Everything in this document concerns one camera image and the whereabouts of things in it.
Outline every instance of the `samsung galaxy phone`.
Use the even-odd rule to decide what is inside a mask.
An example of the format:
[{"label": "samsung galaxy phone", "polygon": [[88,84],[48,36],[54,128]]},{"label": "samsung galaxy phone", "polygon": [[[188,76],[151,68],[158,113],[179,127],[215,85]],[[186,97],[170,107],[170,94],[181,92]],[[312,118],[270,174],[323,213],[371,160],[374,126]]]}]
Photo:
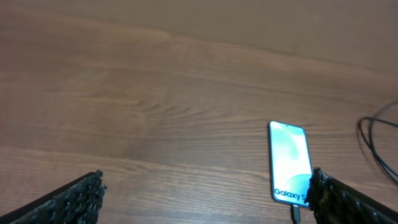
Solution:
[{"label": "samsung galaxy phone", "polygon": [[308,207],[304,200],[312,168],[303,128],[269,123],[272,195],[278,202]]}]

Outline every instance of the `smartphone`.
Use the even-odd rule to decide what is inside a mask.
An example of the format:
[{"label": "smartphone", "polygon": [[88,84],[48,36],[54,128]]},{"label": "smartphone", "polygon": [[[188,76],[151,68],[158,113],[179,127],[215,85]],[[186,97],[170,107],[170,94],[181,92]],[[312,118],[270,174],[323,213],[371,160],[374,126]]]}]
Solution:
[{"label": "smartphone", "polygon": [[310,186],[312,167],[304,129],[271,121],[269,145],[274,199],[308,207],[304,200]]}]

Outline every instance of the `phone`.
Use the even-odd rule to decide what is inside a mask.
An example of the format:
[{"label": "phone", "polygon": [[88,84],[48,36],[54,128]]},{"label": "phone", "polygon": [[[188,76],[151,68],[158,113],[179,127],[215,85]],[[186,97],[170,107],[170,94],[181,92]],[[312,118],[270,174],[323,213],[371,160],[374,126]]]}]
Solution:
[{"label": "phone", "polygon": [[312,167],[304,129],[271,121],[269,145],[272,196],[278,202],[308,207],[304,200]]}]

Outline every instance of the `brown wooden surface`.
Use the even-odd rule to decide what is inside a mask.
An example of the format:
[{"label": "brown wooden surface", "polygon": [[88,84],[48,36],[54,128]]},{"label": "brown wooden surface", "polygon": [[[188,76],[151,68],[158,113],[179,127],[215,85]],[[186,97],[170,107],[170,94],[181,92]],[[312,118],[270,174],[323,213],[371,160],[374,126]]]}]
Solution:
[{"label": "brown wooden surface", "polygon": [[[398,210],[355,130],[398,98],[397,75],[3,2],[0,214],[101,169],[100,223],[290,223],[270,120],[303,126],[313,166]],[[397,131],[376,132],[398,169]]]}]

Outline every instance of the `phone screen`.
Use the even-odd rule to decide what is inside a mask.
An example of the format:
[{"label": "phone screen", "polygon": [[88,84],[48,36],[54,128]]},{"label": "phone screen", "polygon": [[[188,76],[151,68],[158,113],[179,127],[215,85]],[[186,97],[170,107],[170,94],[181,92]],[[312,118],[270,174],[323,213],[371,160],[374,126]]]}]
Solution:
[{"label": "phone screen", "polygon": [[307,207],[312,168],[304,129],[271,121],[269,134],[275,200]]}]

